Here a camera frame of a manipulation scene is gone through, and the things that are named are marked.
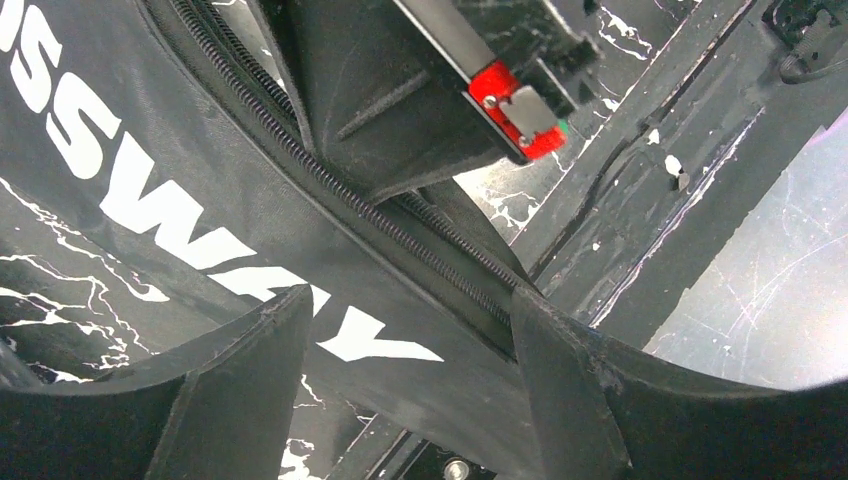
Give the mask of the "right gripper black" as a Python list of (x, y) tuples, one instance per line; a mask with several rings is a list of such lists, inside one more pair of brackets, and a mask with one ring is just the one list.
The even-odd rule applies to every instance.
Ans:
[(302, 142), (374, 202), (564, 147), (597, 1), (253, 1)]

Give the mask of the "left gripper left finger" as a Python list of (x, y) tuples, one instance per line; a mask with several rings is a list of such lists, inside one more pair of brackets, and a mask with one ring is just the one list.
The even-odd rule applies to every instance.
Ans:
[(307, 286), (89, 382), (1, 350), (5, 479), (274, 479), (313, 317)]

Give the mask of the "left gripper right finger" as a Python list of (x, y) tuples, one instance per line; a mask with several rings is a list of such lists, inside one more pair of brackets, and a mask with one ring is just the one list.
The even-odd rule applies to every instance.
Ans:
[(779, 390), (667, 362), (538, 293), (511, 330), (548, 479), (843, 479), (847, 384)]

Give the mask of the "black racket bag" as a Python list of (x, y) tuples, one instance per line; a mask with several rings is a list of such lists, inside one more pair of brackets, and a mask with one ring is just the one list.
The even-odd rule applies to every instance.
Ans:
[(5, 1), (1, 5), (1, 350), (44, 383), (89, 382), (307, 286), (313, 317), (279, 474), (316, 439), (297, 422), (335, 394), (317, 347), (357, 360), (443, 356), (356, 295), (375, 280), (452, 317), (376, 202), (304, 146), (249, 1)]

